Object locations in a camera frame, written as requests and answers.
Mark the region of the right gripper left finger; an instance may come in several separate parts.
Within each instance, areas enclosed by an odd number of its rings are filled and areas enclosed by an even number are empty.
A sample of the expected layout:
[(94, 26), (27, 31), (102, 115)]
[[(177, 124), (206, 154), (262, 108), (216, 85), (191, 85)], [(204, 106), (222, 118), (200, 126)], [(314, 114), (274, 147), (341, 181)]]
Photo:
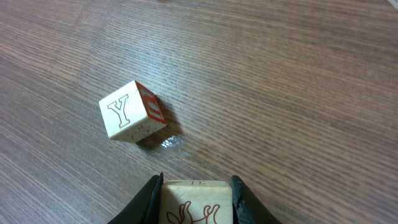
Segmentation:
[(153, 175), (108, 224), (158, 224), (164, 174)]

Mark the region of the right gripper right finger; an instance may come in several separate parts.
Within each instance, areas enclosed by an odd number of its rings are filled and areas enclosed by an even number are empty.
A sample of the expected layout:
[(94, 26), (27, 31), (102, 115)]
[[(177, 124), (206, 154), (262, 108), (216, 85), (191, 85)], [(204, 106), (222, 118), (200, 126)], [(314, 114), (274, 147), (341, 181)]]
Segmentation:
[(234, 224), (282, 224), (237, 175), (230, 180)]

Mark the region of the wooden block green picture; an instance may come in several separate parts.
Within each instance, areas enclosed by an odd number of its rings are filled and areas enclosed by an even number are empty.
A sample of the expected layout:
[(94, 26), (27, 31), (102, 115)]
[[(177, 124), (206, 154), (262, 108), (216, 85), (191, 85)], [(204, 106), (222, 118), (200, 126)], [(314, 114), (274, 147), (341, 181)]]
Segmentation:
[(233, 224), (231, 186), (220, 180), (165, 182), (159, 224)]

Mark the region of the wooden block blue Y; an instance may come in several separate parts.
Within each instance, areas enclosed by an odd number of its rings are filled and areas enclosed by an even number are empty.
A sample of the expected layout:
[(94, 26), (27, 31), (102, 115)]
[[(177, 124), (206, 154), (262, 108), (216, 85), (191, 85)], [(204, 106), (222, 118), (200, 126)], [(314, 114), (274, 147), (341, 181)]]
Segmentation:
[(108, 137), (136, 143), (166, 127), (156, 95), (132, 81), (99, 101)]

